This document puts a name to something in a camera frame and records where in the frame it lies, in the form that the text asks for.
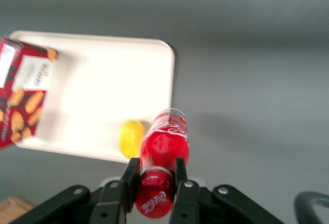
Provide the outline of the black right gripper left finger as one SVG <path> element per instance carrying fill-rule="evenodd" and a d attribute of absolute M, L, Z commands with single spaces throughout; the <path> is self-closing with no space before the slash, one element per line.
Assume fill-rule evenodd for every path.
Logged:
<path fill-rule="evenodd" d="M 132 158 L 119 179 L 103 186 L 89 223 L 126 223 L 126 215 L 134 205 L 139 179 L 139 158 Z"/>

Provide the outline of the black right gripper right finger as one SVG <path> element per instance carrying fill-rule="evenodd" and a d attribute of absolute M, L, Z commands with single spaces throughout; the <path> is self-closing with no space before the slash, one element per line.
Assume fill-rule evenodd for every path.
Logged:
<path fill-rule="evenodd" d="M 176 198 L 169 223 L 199 223 L 199 185 L 187 177 L 184 158 L 176 159 Z"/>

